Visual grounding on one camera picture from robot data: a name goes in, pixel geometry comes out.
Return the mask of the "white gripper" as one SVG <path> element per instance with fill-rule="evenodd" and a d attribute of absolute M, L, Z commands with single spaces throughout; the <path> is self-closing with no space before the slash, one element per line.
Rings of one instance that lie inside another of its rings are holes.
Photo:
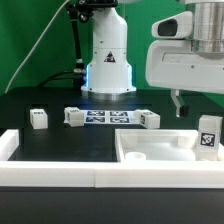
<path fill-rule="evenodd" d="M 169 88 L 176 116 L 188 115 L 179 90 L 224 94 L 224 54 L 195 53 L 186 40 L 154 41 L 147 53 L 146 80 L 150 86 Z"/>

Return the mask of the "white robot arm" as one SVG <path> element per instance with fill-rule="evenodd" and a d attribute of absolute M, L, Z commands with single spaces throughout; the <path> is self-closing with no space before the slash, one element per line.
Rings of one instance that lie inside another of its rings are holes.
<path fill-rule="evenodd" d="M 176 115 L 187 107 L 180 92 L 224 94 L 224 0 L 176 0 L 184 12 L 152 25 L 145 77 L 152 87 L 168 88 Z M 127 24 L 109 1 L 89 0 L 93 15 L 93 57 L 82 92 L 117 100 L 134 92 L 132 67 L 126 59 Z"/>

